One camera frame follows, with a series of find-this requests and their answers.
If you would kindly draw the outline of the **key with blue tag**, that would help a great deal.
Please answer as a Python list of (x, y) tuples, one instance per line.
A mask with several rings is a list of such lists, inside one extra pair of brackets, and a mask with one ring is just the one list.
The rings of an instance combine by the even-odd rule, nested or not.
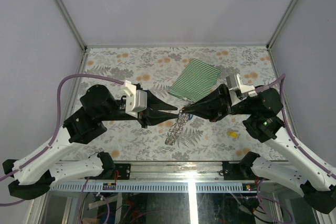
[(193, 115), (189, 113), (180, 112), (178, 118), (190, 121), (193, 118)]

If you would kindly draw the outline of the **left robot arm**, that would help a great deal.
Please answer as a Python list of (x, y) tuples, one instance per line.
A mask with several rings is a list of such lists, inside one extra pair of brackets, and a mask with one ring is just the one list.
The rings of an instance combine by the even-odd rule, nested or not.
[(105, 133), (104, 122), (135, 120), (147, 128), (177, 118), (177, 107), (151, 91), (131, 83), (126, 83), (123, 90), (125, 95), (116, 100), (106, 86), (90, 87), (80, 98), (80, 109), (63, 122), (56, 136), (24, 158), (4, 161), (4, 173), (14, 179), (8, 185), (9, 194), (32, 200), (53, 186), (75, 179), (113, 179), (117, 169), (108, 152), (81, 161), (61, 163), (61, 159)]

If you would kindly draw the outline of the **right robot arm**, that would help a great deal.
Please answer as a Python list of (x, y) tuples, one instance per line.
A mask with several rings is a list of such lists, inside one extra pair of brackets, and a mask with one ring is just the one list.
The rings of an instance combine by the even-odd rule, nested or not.
[(277, 182), (303, 197), (313, 209), (329, 214), (335, 209), (335, 167), (292, 134), (278, 116), (282, 108), (280, 93), (274, 88), (222, 84), (182, 111), (211, 122), (228, 115), (247, 115), (243, 120), (247, 133), (281, 154), (293, 167), (273, 164), (249, 152), (240, 161), (240, 175), (245, 179), (256, 175)]

